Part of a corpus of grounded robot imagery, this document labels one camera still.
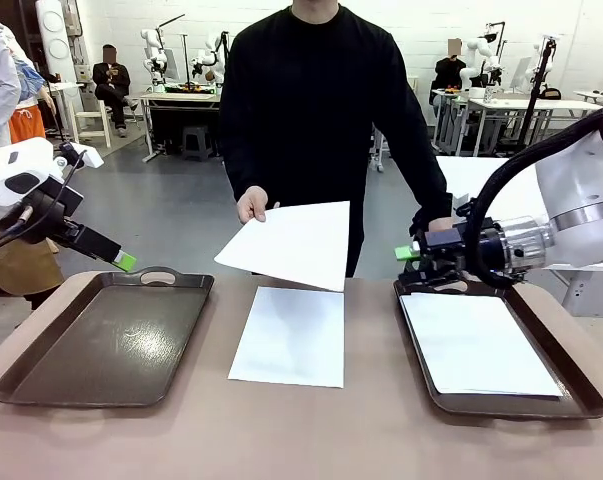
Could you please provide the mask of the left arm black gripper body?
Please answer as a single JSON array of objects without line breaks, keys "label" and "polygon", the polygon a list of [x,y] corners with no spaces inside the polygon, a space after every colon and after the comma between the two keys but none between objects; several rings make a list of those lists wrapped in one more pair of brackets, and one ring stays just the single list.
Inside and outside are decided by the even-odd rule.
[{"label": "left arm black gripper body", "polygon": [[25,197],[33,213],[26,223],[23,240],[37,244],[45,239],[60,245],[75,245],[82,226],[71,220],[84,196],[71,187],[41,185]]}]

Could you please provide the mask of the white A4 paper sheet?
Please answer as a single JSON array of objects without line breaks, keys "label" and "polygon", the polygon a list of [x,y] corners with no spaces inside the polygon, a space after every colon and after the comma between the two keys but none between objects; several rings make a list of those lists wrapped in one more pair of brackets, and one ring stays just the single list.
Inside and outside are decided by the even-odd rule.
[{"label": "white A4 paper sheet", "polygon": [[230,368],[230,380],[344,386],[342,293],[260,287]]},{"label": "white A4 paper sheet", "polygon": [[221,265],[324,290],[344,290],[350,204],[268,210],[250,220],[215,257]]},{"label": "white A4 paper sheet", "polygon": [[502,299],[415,292],[401,303],[437,392],[562,395]]}]

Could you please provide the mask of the black-sleeved right forearm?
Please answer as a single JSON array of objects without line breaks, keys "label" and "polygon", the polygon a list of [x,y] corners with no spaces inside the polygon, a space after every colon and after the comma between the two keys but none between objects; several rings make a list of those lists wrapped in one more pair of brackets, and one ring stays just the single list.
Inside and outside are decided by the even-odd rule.
[{"label": "black-sleeved right forearm", "polygon": [[245,135],[226,135],[222,139],[226,173],[234,198],[239,200],[249,188],[263,187],[261,162],[253,142]]}]

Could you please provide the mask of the person's right hand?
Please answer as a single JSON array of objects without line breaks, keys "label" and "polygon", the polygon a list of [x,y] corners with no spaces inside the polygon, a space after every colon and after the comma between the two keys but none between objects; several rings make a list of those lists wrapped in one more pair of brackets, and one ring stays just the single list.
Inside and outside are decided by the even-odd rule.
[{"label": "person's right hand", "polygon": [[266,221],[266,208],[268,195],[264,189],[258,186],[249,187],[237,201],[237,213],[242,225],[250,220],[259,222]]}]

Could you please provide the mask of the black tripod stand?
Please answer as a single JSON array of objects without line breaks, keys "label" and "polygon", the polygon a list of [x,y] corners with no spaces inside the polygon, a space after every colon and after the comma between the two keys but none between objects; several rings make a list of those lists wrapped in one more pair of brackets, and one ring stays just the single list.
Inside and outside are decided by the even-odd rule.
[{"label": "black tripod stand", "polygon": [[61,122],[57,113],[52,114],[55,127],[58,132],[61,143],[57,147],[62,158],[64,158],[71,166],[83,168],[90,163],[88,150],[85,146],[70,142],[65,136],[61,127]]}]

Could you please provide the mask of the figure in orange shorts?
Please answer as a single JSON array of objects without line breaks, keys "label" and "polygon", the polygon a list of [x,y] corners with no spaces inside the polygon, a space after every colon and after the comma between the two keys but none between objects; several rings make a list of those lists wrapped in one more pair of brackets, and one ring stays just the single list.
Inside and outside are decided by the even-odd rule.
[{"label": "figure in orange shorts", "polygon": [[21,92],[19,102],[9,120],[11,141],[19,143],[35,137],[45,138],[45,126],[38,103],[43,100],[52,116],[55,116],[54,101],[44,78],[32,66],[20,59],[15,60],[15,66]]}]

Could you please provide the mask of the brown plastic serving tray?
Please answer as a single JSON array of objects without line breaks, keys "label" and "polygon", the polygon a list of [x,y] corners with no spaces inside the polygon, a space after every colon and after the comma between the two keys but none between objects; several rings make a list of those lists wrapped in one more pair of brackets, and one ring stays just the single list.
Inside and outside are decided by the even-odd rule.
[{"label": "brown plastic serving tray", "polygon": [[[585,420],[603,417],[603,397],[546,323],[516,289],[499,290],[481,282],[455,281],[441,286],[394,283],[407,336],[416,355],[428,395],[434,405],[449,414],[509,420]],[[402,306],[401,297],[412,293],[491,296],[504,301],[518,326],[562,392],[560,397],[525,395],[441,394],[436,391],[416,336]]]},{"label": "brown plastic serving tray", "polygon": [[0,378],[0,403],[145,408],[169,392],[214,285],[167,267],[97,274]]}]

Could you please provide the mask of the white wooden chair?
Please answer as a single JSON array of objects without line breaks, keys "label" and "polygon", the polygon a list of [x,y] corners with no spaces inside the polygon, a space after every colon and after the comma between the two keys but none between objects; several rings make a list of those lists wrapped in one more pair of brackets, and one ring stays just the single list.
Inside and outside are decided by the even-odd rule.
[{"label": "white wooden chair", "polygon": [[98,100],[97,107],[95,111],[76,111],[74,106],[70,105],[73,139],[76,143],[102,139],[106,148],[110,149],[112,140],[105,103]]}]

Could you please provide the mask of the small white desk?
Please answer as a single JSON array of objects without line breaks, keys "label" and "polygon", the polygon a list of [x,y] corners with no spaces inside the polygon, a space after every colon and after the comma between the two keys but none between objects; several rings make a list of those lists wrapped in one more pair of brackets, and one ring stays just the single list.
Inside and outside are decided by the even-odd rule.
[{"label": "small white desk", "polygon": [[64,131],[76,143],[79,142],[80,127],[85,124],[79,113],[84,112],[80,88],[82,84],[74,82],[51,83],[50,95],[57,101]]}]

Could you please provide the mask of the grey plastic stool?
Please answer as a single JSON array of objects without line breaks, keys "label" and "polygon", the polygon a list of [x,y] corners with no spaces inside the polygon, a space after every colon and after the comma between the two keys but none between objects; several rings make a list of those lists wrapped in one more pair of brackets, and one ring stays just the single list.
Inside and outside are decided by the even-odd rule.
[{"label": "grey plastic stool", "polygon": [[195,161],[209,160],[213,147],[207,126],[188,126],[183,129],[182,154]]}]

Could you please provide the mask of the seated person in black jacket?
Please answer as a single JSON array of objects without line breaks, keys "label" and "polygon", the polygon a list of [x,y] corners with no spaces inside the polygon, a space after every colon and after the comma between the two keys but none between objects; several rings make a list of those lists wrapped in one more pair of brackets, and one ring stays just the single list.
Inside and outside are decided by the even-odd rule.
[{"label": "seated person in black jacket", "polygon": [[138,104],[129,98],[130,77],[127,68],[117,61],[116,47],[102,47],[102,61],[93,66],[92,80],[95,96],[111,110],[115,131],[124,138],[127,135],[124,109],[135,112]]}]

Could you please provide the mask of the tall white unit with circles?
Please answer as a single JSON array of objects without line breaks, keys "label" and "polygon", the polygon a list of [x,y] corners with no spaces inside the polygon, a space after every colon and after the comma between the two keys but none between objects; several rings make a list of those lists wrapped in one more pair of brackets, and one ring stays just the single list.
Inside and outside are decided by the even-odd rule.
[{"label": "tall white unit with circles", "polygon": [[50,74],[59,76],[62,82],[75,83],[76,72],[61,2],[36,0],[35,9]]}]

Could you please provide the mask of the long white background desk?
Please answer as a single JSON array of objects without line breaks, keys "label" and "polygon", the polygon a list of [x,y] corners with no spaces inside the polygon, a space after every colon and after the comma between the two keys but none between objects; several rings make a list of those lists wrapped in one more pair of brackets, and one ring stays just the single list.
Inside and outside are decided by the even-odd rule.
[{"label": "long white background desk", "polygon": [[438,111],[432,146],[437,155],[448,157],[506,158],[602,108],[584,100],[434,94]]}]

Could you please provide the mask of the seated person looking at phone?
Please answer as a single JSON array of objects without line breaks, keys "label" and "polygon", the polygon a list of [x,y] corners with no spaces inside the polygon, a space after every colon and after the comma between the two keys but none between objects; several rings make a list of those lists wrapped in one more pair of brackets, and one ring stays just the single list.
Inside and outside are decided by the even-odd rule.
[{"label": "seated person looking at phone", "polygon": [[460,90],[462,80],[460,72],[466,67],[466,64],[459,59],[462,52],[462,40],[453,38],[448,40],[447,56],[436,63],[435,79],[431,88]]}]

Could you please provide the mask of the white desk with black frame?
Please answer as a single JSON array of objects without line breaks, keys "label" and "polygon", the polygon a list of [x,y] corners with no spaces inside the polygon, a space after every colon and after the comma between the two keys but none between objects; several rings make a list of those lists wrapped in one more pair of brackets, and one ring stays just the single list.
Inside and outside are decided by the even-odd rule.
[{"label": "white desk with black frame", "polygon": [[160,155],[182,154],[183,129],[188,126],[207,126],[213,154],[218,153],[216,133],[220,96],[200,93],[153,93],[140,96],[140,107],[146,126],[148,153],[142,159],[148,163]]}]

